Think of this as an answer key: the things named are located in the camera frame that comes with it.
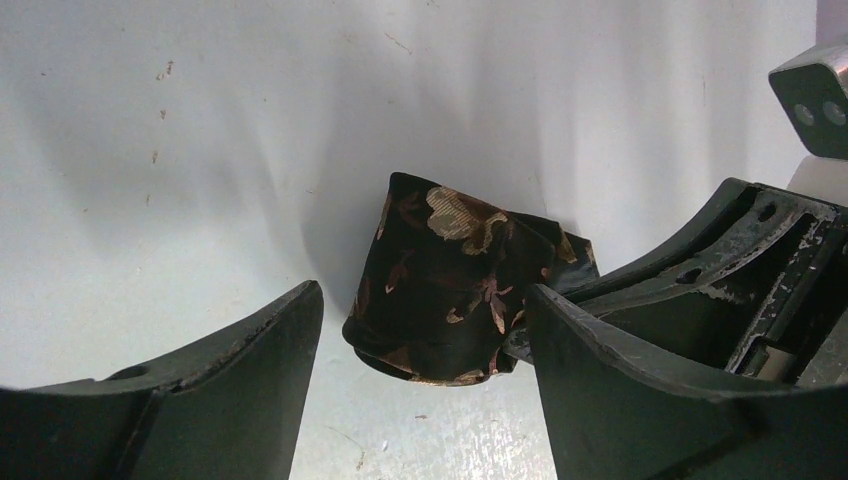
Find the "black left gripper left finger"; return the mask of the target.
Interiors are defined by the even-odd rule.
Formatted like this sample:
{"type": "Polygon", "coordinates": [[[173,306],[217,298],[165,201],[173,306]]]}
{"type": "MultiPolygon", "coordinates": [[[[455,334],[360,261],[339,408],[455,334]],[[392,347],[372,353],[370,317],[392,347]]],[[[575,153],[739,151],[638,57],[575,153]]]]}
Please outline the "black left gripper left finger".
{"type": "Polygon", "coordinates": [[[323,318],[306,281],[182,348],[1,392],[5,479],[285,479],[323,318]]]}

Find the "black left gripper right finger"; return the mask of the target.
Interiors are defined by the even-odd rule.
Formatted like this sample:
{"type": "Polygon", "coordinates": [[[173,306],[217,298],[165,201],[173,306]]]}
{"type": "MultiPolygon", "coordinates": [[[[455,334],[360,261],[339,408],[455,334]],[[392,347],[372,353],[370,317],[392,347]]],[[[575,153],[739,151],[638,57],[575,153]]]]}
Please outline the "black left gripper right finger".
{"type": "Polygon", "coordinates": [[[753,379],[676,355],[543,285],[528,333],[561,479],[843,479],[847,389],[753,379]]]}

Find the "black gold floral tie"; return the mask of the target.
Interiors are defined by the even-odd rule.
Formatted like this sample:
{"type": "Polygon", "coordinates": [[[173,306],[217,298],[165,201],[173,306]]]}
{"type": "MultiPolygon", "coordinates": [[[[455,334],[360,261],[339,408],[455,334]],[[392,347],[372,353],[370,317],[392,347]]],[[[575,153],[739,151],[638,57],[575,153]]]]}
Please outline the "black gold floral tie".
{"type": "Polygon", "coordinates": [[[342,335],[386,375],[475,385],[531,361],[530,286],[598,276],[590,241],[558,222],[395,172],[342,335]]]}

